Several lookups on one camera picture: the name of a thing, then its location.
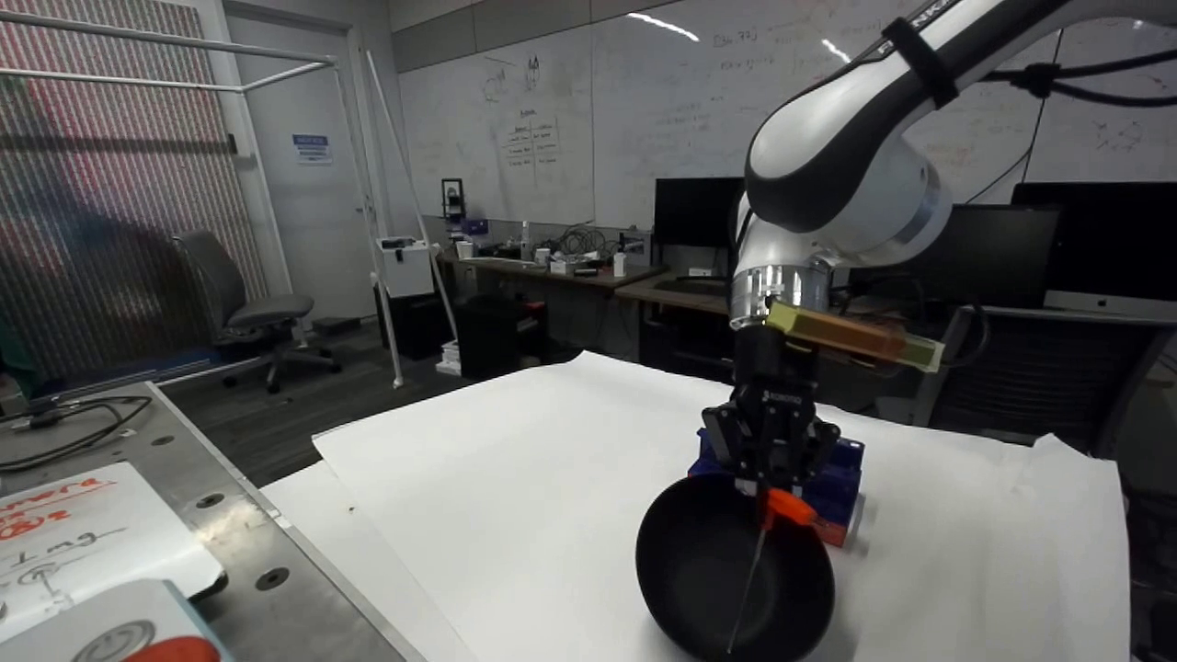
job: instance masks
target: floor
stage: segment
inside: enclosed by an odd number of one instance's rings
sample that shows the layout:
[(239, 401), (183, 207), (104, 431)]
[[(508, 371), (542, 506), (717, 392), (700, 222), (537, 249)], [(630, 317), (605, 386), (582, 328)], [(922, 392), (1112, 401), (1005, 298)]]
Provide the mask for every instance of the floor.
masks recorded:
[(432, 359), (406, 365), (406, 386), (395, 391), (395, 365), (375, 328), (329, 339), (342, 371), (292, 368), (281, 392), (264, 392), (263, 368), (164, 386), (175, 409), (255, 483), (269, 485), (316, 462), (312, 433), (427, 401), (465, 386), (437, 375)]

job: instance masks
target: office chair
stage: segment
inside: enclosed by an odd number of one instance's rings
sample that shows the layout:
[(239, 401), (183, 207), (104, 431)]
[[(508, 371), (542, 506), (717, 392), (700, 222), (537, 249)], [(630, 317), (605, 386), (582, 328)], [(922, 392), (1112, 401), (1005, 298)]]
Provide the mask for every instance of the office chair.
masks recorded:
[(1005, 442), (1059, 433), (1112, 456), (1124, 403), (1171, 332), (1166, 321), (1107, 312), (955, 309), (945, 368), (921, 381), (912, 424)]
[(191, 230), (172, 239), (189, 272), (204, 290), (204, 309), (212, 328), (216, 347), (269, 339), (271, 358), (264, 371), (264, 391), (282, 391), (288, 365), (312, 365), (337, 371), (342, 365), (310, 341), (292, 341), (293, 323), (310, 317), (312, 300), (297, 293), (248, 300), (248, 284), (227, 249), (209, 230)]

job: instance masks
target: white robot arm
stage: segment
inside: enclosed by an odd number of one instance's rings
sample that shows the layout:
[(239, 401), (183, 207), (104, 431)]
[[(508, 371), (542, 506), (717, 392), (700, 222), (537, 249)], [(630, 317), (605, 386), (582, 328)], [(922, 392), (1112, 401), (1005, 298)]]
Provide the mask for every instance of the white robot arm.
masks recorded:
[(761, 323), (770, 300), (823, 309), (831, 268), (922, 252), (952, 197), (900, 133), (1046, 34), (1100, 16), (1173, 24), (1177, 0), (931, 0), (788, 98), (748, 151), (732, 328)]

